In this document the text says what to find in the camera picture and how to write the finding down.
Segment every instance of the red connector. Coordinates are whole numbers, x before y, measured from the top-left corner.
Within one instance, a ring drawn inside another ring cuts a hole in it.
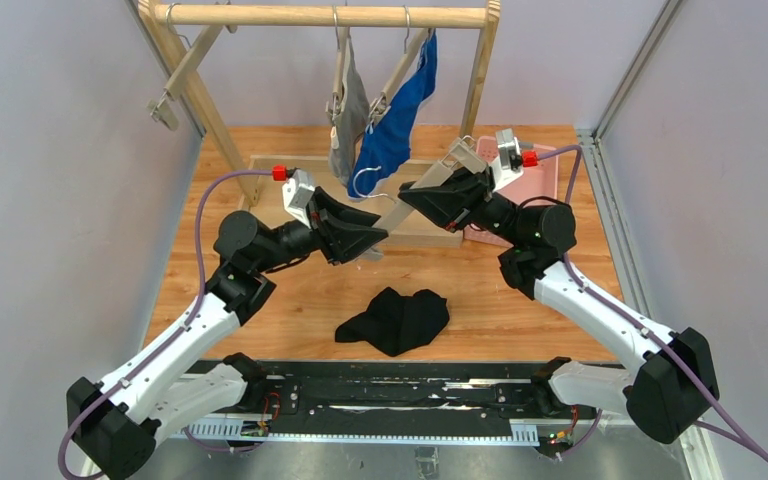
[[[525,152],[525,155],[522,156],[522,164],[526,167],[536,167],[537,166],[537,152],[534,150],[529,150]]]
[[[284,165],[275,165],[272,167],[272,179],[276,182],[283,182],[293,176],[295,168],[287,168]]]

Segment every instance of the wooden platform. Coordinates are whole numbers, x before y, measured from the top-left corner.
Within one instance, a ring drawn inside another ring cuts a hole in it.
[[[476,135],[493,135],[499,128],[476,127]],[[412,156],[443,155],[457,131],[454,126],[417,127]],[[546,145],[562,146],[576,140],[569,126],[517,127],[515,131],[521,140]],[[232,135],[247,159],[253,154],[323,155],[328,149],[328,130],[324,127],[244,127],[232,129]],[[559,196],[566,192],[574,157],[561,158]],[[225,162],[212,145],[206,144],[147,341],[174,321],[196,294],[195,207],[208,183],[226,171]],[[217,266],[218,258],[210,248],[219,222],[236,207],[238,188],[227,182],[208,202],[202,228],[208,271]],[[618,295],[618,282],[584,169],[579,173],[572,205],[578,223],[573,261],[593,281]],[[314,255],[296,268],[270,275],[278,285],[270,301],[207,356],[242,351],[261,359],[389,359],[366,343],[334,342],[337,326],[365,310],[369,300],[389,286],[402,294],[434,290],[448,298],[451,314],[448,327],[431,345],[401,355],[399,360],[541,361],[557,355],[578,360],[614,359],[574,323],[509,289],[496,260],[501,247],[467,240],[460,248],[390,246],[383,250],[385,258],[377,263],[359,261],[331,267]]]

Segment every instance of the pink basket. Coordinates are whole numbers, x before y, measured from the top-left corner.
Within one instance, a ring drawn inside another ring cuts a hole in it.
[[[550,152],[555,150],[555,147],[535,144],[534,149],[538,151]],[[478,143],[475,145],[475,151],[478,152],[478,155],[488,163],[492,162],[499,155],[499,150],[496,147],[496,139],[494,137],[480,137],[478,139]],[[558,157],[552,157],[543,160],[537,164],[536,167],[527,167],[521,177],[516,179],[513,183],[506,186],[505,188],[499,190],[499,193],[516,204],[524,202],[529,198],[539,196],[557,198]],[[534,202],[535,205],[540,205],[541,203],[545,204],[548,202],[542,200]],[[464,229],[464,238],[467,240],[490,243],[502,247],[511,246],[510,243],[502,240],[496,235],[484,231],[479,231],[472,226],[468,226]]]

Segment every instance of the black cloth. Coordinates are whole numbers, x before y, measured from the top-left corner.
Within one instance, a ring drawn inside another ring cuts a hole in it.
[[[337,327],[334,340],[366,340],[391,357],[428,345],[449,323],[446,299],[431,290],[406,297],[390,287],[375,296],[365,312]]]

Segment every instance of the gray wall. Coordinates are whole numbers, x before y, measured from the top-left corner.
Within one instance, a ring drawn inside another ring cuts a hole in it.
[[[592,127],[664,0],[503,0],[502,21],[478,123]],[[185,0],[183,3],[214,3]],[[260,0],[321,5],[341,1]],[[350,0],[349,5],[483,6],[485,0]],[[181,29],[192,33],[198,29]],[[460,124],[478,39],[439,30],[437,91],[418,121]],[[367,94],[374,97],[402,54],[405,30],[352,31]],[[336,40],[332,28],[243,27],[223,32],[200,67],[231,125],[324,125]]]
[[[57,478],[66,388],[141,343],[199,141],[163,78],[122,0],[0,2],[0,479]]]
[[[654,318],[708,336],[723,405],[768,447],[768,4],[685,3],[604,146]],[[726,478],[768,478],[716,450]]]

